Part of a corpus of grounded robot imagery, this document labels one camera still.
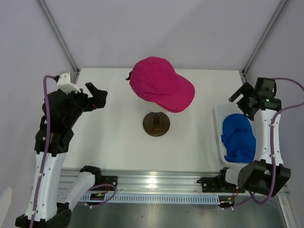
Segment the magenta baseball cap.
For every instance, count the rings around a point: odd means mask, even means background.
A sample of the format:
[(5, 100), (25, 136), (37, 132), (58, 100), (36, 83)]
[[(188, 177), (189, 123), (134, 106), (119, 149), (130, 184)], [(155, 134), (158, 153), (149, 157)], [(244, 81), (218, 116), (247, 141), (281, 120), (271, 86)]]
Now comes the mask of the magenta baseball cap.
[(171, 113), (180, 113), (189, 107), (188, 105), (183, 105), (179, 103), (165, 103), (165, 104), (157, 103), (157, 105), (159, 105), (161, 108)]

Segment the blue cap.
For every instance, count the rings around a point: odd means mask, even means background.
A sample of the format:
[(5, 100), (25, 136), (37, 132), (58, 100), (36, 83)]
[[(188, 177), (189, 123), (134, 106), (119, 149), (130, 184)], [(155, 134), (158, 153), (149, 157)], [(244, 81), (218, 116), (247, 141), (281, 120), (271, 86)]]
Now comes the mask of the blue cap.
[(226, 161), (251, 163), (254, 160), (256, 138), (248, 118), (244, 115), (231, 114), (224, 119), (221, 141), (226, 148)]

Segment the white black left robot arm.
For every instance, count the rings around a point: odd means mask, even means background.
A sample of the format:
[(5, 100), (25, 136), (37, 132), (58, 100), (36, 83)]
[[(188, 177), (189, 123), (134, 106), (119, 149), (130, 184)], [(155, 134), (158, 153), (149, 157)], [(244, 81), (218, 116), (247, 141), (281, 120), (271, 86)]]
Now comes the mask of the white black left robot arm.
[(73, 126), (82, 113), (104, 108), (108, 92), (86, 83), (91, 93), (64, 93), (58, 89), (48, 93), (45, 100), (36, 142), (36, 173), (30, 202), (26, 212), (17, 217), (19, 228), (66, 228), (72, 211), (89, 189), (98, 190), (103, 184), (101, 170), (84, 166), (77, 180), (61, 195), (58, 195), (59, 178), (74, 136)]

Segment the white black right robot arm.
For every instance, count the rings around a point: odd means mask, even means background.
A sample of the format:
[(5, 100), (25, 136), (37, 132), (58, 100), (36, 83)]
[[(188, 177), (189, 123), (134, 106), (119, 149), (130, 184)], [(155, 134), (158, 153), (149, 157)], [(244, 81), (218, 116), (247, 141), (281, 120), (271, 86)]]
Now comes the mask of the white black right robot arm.
[(274, 197), (290, 179), (280, 153), (281, 100), (275, 98), (274, 79), (259, 77), (255, 86), (244, 83), (228, 103), (215, 107), (219, 154), (225, 167), (217, 188), (233, 186)]

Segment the brown wooden round stand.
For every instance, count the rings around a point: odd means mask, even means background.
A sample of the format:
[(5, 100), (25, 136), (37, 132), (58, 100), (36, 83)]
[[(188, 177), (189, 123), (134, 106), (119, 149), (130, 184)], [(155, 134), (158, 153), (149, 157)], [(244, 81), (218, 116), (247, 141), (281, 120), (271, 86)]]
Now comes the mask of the brown wooden round stand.
[(150, 112), (143, 119), (144, 131), (153, 137), (165, 135), (170, 128), (170, 119), (163, 112)]

